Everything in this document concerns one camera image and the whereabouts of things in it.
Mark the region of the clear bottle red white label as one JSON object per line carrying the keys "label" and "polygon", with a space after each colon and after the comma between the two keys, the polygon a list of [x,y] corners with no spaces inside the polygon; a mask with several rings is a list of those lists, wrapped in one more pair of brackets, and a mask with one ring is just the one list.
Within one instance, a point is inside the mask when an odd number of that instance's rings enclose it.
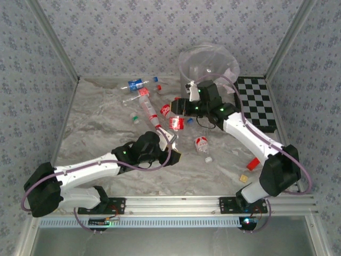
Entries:
{"label": "clear bottle red white label", "polygon": [[197,153],[204,158],[205,163],[211,163],[213,158],[210,154],[210,147],[208,140],[205,136],[197,137],[194,140]]}

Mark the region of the long clear bottle red label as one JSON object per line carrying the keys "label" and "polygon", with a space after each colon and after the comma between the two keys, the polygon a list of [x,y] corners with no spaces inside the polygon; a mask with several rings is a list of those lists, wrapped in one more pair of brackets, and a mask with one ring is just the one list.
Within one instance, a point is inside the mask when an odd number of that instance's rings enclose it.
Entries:
{"label": "long clear bottle red label", "polygon": [[159,118],[157,116],[157,113],[154,109],[154,107],[152,106],[149,97],[144,95],[141,96],[139,98],[139,103],[140,106],[142,107],[143,111],[145,112],[147,118],[149,119],[149,121],[151,122],[151,124],[155,127],[155,129],[160,128],[160,122],[159,122]]}

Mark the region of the black and white chessboard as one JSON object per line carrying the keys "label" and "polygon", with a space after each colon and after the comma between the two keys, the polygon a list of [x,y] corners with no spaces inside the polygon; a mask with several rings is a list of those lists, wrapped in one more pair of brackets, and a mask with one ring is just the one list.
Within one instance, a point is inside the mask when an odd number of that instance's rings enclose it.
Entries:
{"label": "black and white chessboard", "polygon": [[235,82],[239,95],[234,94],[236,107],[245,118],[264,133],[277,129],[270,94],[264,77],[241,76]]}

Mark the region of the clear bottle blue label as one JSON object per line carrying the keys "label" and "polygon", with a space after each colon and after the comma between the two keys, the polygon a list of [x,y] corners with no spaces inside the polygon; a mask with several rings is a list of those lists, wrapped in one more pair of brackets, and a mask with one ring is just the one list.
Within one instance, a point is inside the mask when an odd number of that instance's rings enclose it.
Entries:
{"label": "clear bottle blue label", "polygon": [[158,82],[158,77],[147,77],[147,78],[138,78],[135,80],[131,80],[128,82],[125,82],[120,89],[125,92],[134,92],[137,91],[141,88],[146,87],[147,85],[150,84],[155,84]]}

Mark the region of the grey metal panel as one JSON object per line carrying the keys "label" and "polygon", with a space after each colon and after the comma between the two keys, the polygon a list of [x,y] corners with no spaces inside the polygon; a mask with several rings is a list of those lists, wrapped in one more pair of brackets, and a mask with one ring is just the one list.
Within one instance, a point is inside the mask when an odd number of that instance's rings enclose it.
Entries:
{"label": "grey metal panel", "polygon": [[127,228],[93,235],[80,228],[41,229],[30,256],[316,256],[306,230],[270,225],[237,228]]}

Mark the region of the small circuit board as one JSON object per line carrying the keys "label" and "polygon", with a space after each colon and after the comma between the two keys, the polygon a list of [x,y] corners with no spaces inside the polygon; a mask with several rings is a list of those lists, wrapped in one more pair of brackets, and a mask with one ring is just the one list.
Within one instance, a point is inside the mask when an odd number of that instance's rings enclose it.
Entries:
{"label": "small circuit board", "polygon": [[110,219],[108,218],[90,218],[88,220],[89,226],[109,226]]}
{"label": "small circuit board", "polygon": [[243,231],[253,231],[258,223],[258,219],[254,217],[240,217],[239,218],[239,223],[240,223],[240,230]]}

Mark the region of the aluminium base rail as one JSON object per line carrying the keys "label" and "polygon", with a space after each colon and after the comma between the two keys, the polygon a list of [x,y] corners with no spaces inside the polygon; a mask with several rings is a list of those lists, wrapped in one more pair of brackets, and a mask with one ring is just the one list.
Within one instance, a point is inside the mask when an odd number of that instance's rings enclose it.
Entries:
{"label": "aluminium base rail", "polygon": [[[127,196],[125,213],[120,217],[207,217],[222,215],[222,196]],[[280,195],[266,202],[268,213],[224,214],[232,216],[304,216],[319,213],[312,195]]]}

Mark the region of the aluminium frame post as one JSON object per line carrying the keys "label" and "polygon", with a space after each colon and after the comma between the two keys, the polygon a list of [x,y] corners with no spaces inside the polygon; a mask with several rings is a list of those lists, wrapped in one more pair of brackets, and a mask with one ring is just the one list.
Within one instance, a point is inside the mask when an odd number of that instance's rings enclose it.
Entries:
{"label": "aluminium frame post", "polygon": [[296,14],[294,15],[293,20],[290,23],[290,26],[288,27],[265,73],[267,81],[271,81],[277,70],[280,68],[285,56],[289,52],[290,47],[294,43],[295,38],[302,29],[305,21],[307,20],[316,2],[317,0],[302,0],[301,5],[299,6]]}
{"label": "aluminium frame post", "polygon": [[64,50],[61,41],[59,40],[56,32],[54,31],[48,17],[46,16],[44,10],[42,9],[41,5],[39,4],[38,0],[25,0],[27,5],[29,6],[31,12],[33,13],[34,17],[36,18],[38,24],[40,25],[42,31],[44,32],[45,36],[47,37],[51,47],[55,51],[56,55],[58,56],[59,60],[61,61],[64,69],[71,77],[71,79],[75,82],[79,81],[79,77],[76,73],[76,70],[71,63],[69,56],[67,55],[66,51]]}

